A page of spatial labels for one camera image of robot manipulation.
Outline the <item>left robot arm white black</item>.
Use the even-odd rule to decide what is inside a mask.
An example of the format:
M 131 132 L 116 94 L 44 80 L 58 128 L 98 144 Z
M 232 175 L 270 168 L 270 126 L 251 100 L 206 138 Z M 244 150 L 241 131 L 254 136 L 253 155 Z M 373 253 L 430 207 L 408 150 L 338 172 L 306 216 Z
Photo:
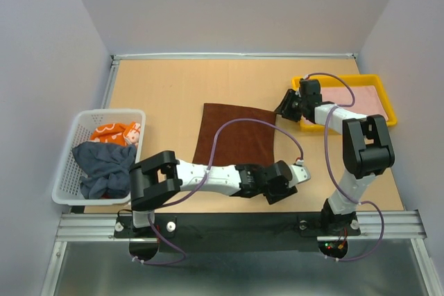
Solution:
M 310 179 L 302 160 L 288 165 L 280 160 L 263 167 L 258 164 L 206 166 L 176 159 L 166 150 L 134 164 L 129 171 L 130 222 L 118 217 L 115 232 L 132 229 L 138 236 L 154 230 L 154 211 L 179 192 L 219 193 L 228 197 L 253 198 L 263 195 L 275 204 L 297 193 L 297 186 Z

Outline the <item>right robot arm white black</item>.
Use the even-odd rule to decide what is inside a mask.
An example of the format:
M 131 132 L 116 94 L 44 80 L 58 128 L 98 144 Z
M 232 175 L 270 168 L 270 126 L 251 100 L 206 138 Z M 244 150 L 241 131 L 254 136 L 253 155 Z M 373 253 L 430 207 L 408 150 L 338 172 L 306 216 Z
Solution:
M 282 118 L 299 122 L 302 118 L 324 127 L 324 153 L 327 172 L 335 186 L 333 194 L 325 201 L 315 228 L 321 234 L 334 234 L 351 227 L 359 205 L 368 204 L 362 195 L 384 171 L 395 162 L 395 153 L 386 120 L 381 114 L 365 115 L 351 112 L 356 102 L 354 92 L 348 104 L 325 101 L 321 84 L 306 76 L 299 80 L 299 88 L 288 89 L 275 113 Z M 328 150 L 328 131 L 342 137 L 344 172 L 339 181 L 334 178 Z

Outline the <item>brown towel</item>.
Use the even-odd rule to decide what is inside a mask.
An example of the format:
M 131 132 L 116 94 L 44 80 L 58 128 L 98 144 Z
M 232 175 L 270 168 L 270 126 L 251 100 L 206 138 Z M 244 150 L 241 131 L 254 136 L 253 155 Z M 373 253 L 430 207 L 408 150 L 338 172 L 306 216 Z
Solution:
M 200 124 L 193 163 L 207 165 L 216 131 L 228 121 L 241 119 L 225 127 L 220 135 L 214 154 L 214 166 L 235 164 L 259 164 L 269 166 L 274 162 L 275 130 L 257 119 L 275 124 L 273 112 L 253 107 L 206 103 Z

